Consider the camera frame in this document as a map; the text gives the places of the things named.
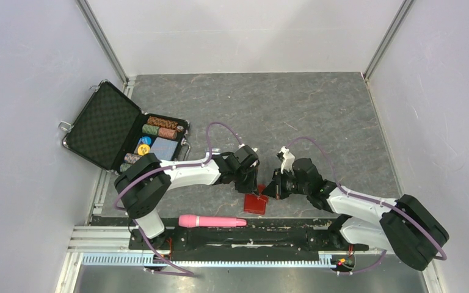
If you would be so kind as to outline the green poker chip stack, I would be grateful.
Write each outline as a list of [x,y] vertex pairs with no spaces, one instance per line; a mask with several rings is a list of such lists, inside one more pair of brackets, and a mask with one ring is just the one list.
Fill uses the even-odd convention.
[[132,166],[132,165],[129,164],[129,163],[122,163],[122,164],[120,165],[119,172],[120,172],[120,173],[123,173],[123,172],[127,171],[131,166]]

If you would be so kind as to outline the blue poker chip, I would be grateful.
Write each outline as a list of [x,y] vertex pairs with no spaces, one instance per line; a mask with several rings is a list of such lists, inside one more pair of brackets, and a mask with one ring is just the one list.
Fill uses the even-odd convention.
[[149,136],[144,136],[139,139],[138,144],[146,144],[150,146],[152,144],[152,139]]

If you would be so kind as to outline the aluminium frame post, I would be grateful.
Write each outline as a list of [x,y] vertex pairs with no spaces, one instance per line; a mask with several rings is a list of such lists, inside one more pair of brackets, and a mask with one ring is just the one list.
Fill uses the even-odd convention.
[[377,69],[380,61],[382,60],[383,56],[385,55],[387,49],[391,45],[395,35],[398,33],[401,25],[403,24],[405,18],[409,14],[415,0],[403,0],[401,5],[399,6],[393,20],[391,21],[390,25],[388,26],[384,36],[382,37],[377,49],[375,50],[371,60],[369,61],[366,70],[363,72],[362,76],[366,83],[369,82],[371,76]]
[[105,53],[109,63],[114,69],[116,75],[121,80],[123,85],[127,85],[129,82],[129,77],[122,67],[116,53],[114,52],[111,43],[107,39],[106,34],[104,33],[103,28],[101,27],[93,9],[91,8],[90,3],[87,0],[76,0],[76,3],[87,24],[91,28],[91,31],[93,32],[96,40]]

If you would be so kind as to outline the black poker chip case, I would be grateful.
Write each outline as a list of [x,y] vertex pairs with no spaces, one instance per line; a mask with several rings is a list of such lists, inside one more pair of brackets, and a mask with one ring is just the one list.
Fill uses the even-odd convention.
[[178,146],[172,161],[176,160],[186,141],[190,123],[180,118],[144,112],[107,80],[101,81],[92,90],[92,95],[76,120],[64,126],[66,135],[62,145],[103,170],[120,173],[120,165],[125,163],[125,154],[136,154],[141,137],[151,137],[152,144],[157,138],[142,132],[150,116],[178,122],[178,134],[174,140]]

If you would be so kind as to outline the red leather card holder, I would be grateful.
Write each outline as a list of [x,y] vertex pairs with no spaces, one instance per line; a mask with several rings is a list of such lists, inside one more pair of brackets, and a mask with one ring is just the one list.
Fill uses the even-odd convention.
[[259,184],[257,189],[258,189],[258,195],[245,194],[244,212],[257,214],[257,215],[265,215],[266,206],[269,201],[269,197],[263,195],[263,190],[265,189],[265,185]]

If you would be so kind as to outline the right aluminium frame post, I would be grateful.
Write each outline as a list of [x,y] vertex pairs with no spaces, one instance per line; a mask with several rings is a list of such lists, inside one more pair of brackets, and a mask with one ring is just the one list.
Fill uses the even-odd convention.
[[382,60],[383,56],[385,55],[387,49],[391,45],[395,35],[398,33],[401,25],[403,24],[405,18],[409,14],[415,0],[403,0],[401,5],[399,6],[393,20],[391,21],[390,25],[388,26],[384,36],[382,37],[377,49],[375,50],[371,60],[369,61],[366,70],[363,72],[362,76],[366,83],[369,82],[371,76],[377,69],[380,61]]

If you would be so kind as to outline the purple poker chip stack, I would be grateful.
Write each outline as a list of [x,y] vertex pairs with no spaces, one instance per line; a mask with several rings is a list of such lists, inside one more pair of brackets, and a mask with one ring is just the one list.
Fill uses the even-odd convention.
[[124,156],[124,162],[127,164],[135,164],[142,156],[138,154],[126,153]]

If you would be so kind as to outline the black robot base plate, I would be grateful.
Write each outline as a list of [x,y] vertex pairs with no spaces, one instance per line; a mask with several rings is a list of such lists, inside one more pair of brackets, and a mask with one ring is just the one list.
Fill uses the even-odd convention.
[[348,244],[331,228],[335,219],[252,218],[236,228],[184,228],[164,219],[166,230],[151,240],[172,261],[290,261],[313,260],[319,252],[347,255],[367,251]]

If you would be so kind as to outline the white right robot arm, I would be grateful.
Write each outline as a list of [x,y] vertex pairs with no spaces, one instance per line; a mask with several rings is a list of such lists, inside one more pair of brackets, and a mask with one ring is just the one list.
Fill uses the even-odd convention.
[[317,209],[338,214],[329,227],[332,247],[361,244],[393,252],[410,268],[423,271],[449,241],[449,233],[411,195],[379,198],[324,179],[311,159],[295,160],[289,170],[276,168],[263,195],[283,200],[304,195]]

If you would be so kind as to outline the left aluminium frame post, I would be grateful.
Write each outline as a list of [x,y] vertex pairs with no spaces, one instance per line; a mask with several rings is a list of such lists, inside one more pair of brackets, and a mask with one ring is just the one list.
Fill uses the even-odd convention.
[[90,3],[87,0],[76,0],[76,3],[87,24],[91,28],[91,31],[93,32],[96,40],[105,53],[109,63],[114,69],[116,75],[121,80],[123,85],[127,85],[129,82],[129,77],[122,67],[116,53],[114,52],[111,43],[107,39],[106,34],[104,33],[103,28],[101,27],[93,9],[91,8]]

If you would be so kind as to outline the green and brown chip stack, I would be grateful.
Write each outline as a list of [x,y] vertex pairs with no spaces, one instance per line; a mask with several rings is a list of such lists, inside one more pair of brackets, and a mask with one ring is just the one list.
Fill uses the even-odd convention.
[[162,137],[169,140],[175,140],[178,134],[176,130],[148,124],[143,125],[142,132],[144,134]]

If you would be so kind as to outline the toothed aluminium rail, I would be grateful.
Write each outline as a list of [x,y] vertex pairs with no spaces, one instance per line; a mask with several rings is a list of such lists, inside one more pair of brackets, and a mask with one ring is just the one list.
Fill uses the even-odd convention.
[[[180,267],[304,267],[336,269],[338,266],[349,268],[346,258],[334,255],[318,254],[313,260],[290,261],[173,261]],[[136,267],[166,267],[167,264],[151,252],[134,253],[98,253],[86,252],[82,256],[81,264],[85,266],[136,266]]]

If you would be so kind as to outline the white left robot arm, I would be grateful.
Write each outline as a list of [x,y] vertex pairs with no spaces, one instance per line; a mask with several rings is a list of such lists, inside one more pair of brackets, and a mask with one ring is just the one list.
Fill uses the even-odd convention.
[[117,201],[144,233],[144,241],[151,248],[161,248],[167,242],[167,231],[156,207],[166,192],[186,186],[233,183],[239,193],[255,193],[259,164],[256,148],[248,145],[194,161],[160,160],[149,153],[115,180]]

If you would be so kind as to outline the pink cylindrical wand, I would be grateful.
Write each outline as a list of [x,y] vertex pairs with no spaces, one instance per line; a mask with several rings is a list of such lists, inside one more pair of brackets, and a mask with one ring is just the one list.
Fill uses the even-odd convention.
[[185,214],[179,216],[178,225],[184,228],[236,228],[246,226],[247,221],[236,217],[213,217]]

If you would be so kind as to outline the yellow poker chip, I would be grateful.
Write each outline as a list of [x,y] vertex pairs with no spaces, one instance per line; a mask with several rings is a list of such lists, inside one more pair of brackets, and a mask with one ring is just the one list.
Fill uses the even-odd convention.
[[137,146],[136,148],[136,154],[139,156],[144,156],[150,152],[151,148],[148,144],[141,143],[140,145]]

